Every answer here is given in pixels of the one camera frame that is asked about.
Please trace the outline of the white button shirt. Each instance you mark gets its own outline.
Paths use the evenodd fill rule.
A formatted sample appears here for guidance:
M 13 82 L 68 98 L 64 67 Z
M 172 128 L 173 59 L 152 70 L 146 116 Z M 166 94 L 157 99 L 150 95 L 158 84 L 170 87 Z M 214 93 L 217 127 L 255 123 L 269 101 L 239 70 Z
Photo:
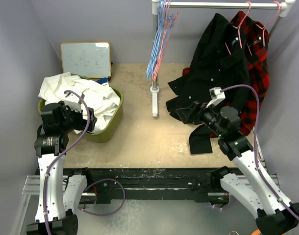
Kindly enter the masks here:
M 66 90 L 83 95 L 87 106 L 94 109 L 97 118 L 92 132 L 94 134 L 106 128 L 121 101 L 110 86 L 102 86 L 96 81 L 82 79 L 69 72 L 44 78 L 38 97 L 45 100 L 45 104 L 57 103 L 64 99 Z

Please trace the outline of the pink wire hanger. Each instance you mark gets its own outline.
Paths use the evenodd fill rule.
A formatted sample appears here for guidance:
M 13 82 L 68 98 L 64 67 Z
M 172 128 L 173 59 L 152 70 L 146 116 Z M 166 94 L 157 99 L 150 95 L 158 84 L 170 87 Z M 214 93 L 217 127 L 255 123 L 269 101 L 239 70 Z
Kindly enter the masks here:
M 157 81 L 158 72 L 163 61 L 170 35 L 174 28 L 178 13 L 170 14 L 171 0 L 160 0 L 157 6 L 158 29 L 155 33 L 154 45 L 148 65 L 148 74 L 153 82 Z

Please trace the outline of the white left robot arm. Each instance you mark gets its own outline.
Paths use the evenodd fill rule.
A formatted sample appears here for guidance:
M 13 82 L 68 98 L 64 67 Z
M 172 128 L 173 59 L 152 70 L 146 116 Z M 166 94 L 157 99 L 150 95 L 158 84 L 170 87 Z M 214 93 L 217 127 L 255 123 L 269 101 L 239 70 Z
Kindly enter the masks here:
M 28 235 L 77 234 L 75 209 L 82 192 L 90 191 L 94 183 L 86 168 L 72 171 L 64 182 L 63 168 L 68 134 L 73 130 L 92 130 L 96 123 L 93 108 L 85 110 L 88 119 L 83 118 L 81 105 L 70 101 L 50 103 L 41 110 L 42 124 L 34 143 L 40 174 L 39 202 L 35 221 L 26 227 Z

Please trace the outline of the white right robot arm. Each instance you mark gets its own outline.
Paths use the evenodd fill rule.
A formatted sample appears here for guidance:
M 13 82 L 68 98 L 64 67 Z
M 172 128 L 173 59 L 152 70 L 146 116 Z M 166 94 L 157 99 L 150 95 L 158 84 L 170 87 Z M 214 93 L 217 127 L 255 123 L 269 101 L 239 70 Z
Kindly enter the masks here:
M 248 181 L 239 183 L 228 167 L 212 173 L 211 187 L 232 194 L 252 214 L 263 235 L 282 235 L 299 224 L 299 203 L 293 203 L 276 185 L 255 156 L 253 146 L 239 130 L 238 111 L 230 106 L 194 102 L 177 109 L 185 124 L 204 124 L 219 137 L 220 150 L 237 166 Z

